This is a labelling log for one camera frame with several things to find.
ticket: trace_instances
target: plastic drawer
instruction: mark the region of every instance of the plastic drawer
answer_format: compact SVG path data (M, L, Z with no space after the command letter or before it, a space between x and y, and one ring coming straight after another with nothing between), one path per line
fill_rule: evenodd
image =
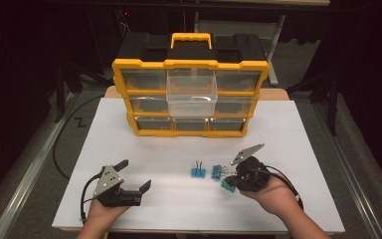
M256 89L260 71L216 71L218 91L247 91Z
M205 118L194 119L194 118L174 118L173 125L176 130L187 130L187 131L204 131L207 129L207 122L209 120Z
M138 129L171 130L170 118L136 117Z
M217 99L214 71L193 68L168 71L166 101L172 117L210 117Z
M129 89L164 90L166 71L161 69L123 69L123 79Z
M216 102L215 113L246 115L253 100L251 97L219 97Z
M210 130L218 131L240 131L245 119L241 118L211 118Z
M131 95L129 100L132 109L140 113L167 113L168 105L165 95L141 96Z

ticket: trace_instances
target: yellow organizer box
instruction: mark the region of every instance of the yellow organizer box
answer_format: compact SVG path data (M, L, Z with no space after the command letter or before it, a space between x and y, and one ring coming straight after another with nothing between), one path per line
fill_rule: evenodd
M244 136L269 64L256 35L129 33L112 64L137 135Z

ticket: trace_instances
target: metal rail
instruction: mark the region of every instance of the metal rail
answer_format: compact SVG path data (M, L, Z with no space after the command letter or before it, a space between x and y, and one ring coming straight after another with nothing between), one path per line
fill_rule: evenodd
M0 239L6 238L14 226L15 221L17 220L24 204L26 203L31 191L33 190L37 179L39 178L39 175L47 161L48 154L51 151L55 139L58 136L58 133L66 123L67 116L69 116L73 110L73 106L77 98L78 96L75 96L74 94L68 95L66 100L68 110L62 116L61 120L54 125L48 140L46 140L41 150L34 157L14 195L2 213L0 218Z
M334 151L336 152L336 156L339 162L340 170L343 174L343 178L348 185L349 191L352 194L355 204L359 210L359 213L361 214L361 217L367 227L369 234L371 235L371 238L382 239L382 228L377 220L377 217L375 216L373 208L371 207L371 203L364 190L362 189L361 185L359 184L358 180L356 179L356 176L352 171L350 163L346 158L342 147L340 146L339 140L336 136L333 136L330 130L328 129L324 111L322 110L319 104L313 104L312 107L314 109L315 114L319 117L320 123L326 131L327 136L330 138L331 144L334 148Z

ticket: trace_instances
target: human hand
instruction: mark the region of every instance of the human hand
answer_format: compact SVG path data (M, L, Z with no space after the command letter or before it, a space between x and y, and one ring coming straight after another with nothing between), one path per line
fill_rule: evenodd
M99 238L128 208L104 207L98 200L92 200L88 219L77 238Z
M290 209L299 208L296 198L290 189L282 181L273 176L271 176L268 185L258 192L240 192L256 200L267 212L275 214L278 217L283 216L284 213L289 212Z

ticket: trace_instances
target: cable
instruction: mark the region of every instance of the cable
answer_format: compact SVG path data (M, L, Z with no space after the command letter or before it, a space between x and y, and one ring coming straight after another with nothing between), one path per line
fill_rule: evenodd
M82 216L82 221L83 221L83 224L86 223L86 213L85 213L85 196L86 196L86 191L87 191L87 188L89 187L89 185L96 179L100 178L101 177L101 172L96 174L95 176L93 176L91 179L89 179L89 181L86 183L85 187L83 188L83 193L82 193L82 200L80 202L80 212L81 212L81 216Z
M275 169L273 167L270 167L270 166L266 166L266 167L276 170L277 172L279 172L284 177L281 177L281 176L279 176L279 175L277 175L275 173L272 173L270 171L263 171L263 170L259 170L259 169L251 169L250 171L253 171L253 172L262 172L262 173L268 174L268 175L273 176L273 177L279 179L280 181L282 181L289 188L289 190L293 193L293 195L296 198L297 204L299 205L300 209L303 210L302 198L300 198L299 193L296 191L296 189L294 188L294 186L292 185L290 180L282 172L280 172L279 170L277 170L277 169Z
M54 146L52 148L52 158L53 158L53 161L54 161L54 165L55 167L57 168L58 172L64 177L66 178L67 180L70 180L70 178L61 170L60 166L58 165L58 161L57 161L57 158L56 158L56 148L58 146L58 142L59 142L59 139L62 135L62 133L64 132L65 130L65 127L67 126L68 122L70 121L70 119L74 116L74 114L79 111L83 106L85 106L86 104L94 101L94 100L97 100L97 99L100 99L100 98L103 98L104 96L98 96L98 97L95 97L95 98L92 98L84 103L82 103L79 107L77 107L72 114L70 114L70 116L68 117L68 119L66 120L66 122L64 123L64 125L62 126L61 130L59 131L58 133L58 136L57 138L55 139L55 143L54 143Z

